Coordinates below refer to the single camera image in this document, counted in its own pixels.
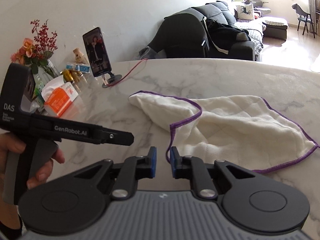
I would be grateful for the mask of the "person's left hand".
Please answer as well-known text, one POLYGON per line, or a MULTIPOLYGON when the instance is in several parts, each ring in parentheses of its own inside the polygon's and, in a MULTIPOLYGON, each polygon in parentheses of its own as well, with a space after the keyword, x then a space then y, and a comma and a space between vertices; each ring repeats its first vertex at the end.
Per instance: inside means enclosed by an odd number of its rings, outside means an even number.
MULTIPOLYGON (((12 133, 1 134, 1 192, 3 192, 5 169, 9 152, 20 154, 25 150, 26 144, 17 139, 12 133)), ((58 149, 52 158, 46 162, 34 177, 27 181, 27 188, 33 189, 46 183, 53 171, 54 161, 60 164, 65 162, 63 152, 58 149)), ((1 233, 7 239, 18 239, 22 235, 22 220, 18 214, 17 206, 1 200, 1 233)))

